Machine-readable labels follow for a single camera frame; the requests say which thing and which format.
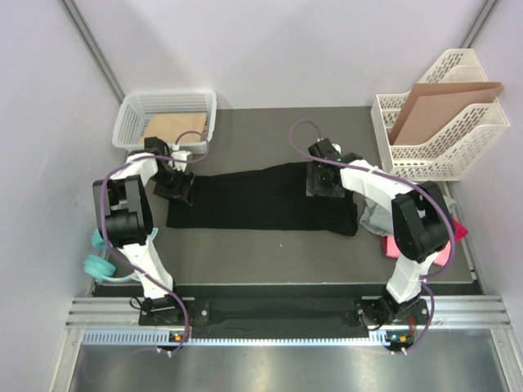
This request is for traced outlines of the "black t shirt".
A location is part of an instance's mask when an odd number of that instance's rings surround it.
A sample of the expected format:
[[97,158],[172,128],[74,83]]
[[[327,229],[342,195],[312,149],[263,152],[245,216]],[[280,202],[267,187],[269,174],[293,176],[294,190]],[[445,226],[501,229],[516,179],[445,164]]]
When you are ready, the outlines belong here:
[[193,203],[171,201],[172,229],[329,231],[353,237],[358,231],[352,193],[342,198],[308,196],[307,164],[285,163],[261,170],[198,176]]

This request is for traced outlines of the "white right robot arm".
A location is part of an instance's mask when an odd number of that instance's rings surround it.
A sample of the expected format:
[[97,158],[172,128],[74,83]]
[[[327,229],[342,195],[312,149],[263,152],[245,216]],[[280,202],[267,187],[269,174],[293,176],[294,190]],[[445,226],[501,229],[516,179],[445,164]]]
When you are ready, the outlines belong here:
[[341,155],[328,138],[316,141],[308,154],[310,194],[333,197],[347,190],[385,209],[400,254],[380,306],[386,323],[402,322],[418,301],[431,265],[454,239],[454,223],[440,186],[389,175],[356,154]]

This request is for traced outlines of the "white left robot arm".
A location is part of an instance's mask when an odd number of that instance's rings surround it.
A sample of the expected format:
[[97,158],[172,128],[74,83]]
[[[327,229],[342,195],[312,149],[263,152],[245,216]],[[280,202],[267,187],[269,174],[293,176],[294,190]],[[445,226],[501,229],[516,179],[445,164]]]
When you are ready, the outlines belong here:
[[190,162],[165,141],[147,137],[143,149],[92,184],[98,233],[110,254],[130,265],[141,283],[144,300],[137,305],[143,325],[189,325],[188,309],[154,245],[145,187],[152,181],[158,196],[191,205],[196,175],[186,170]]

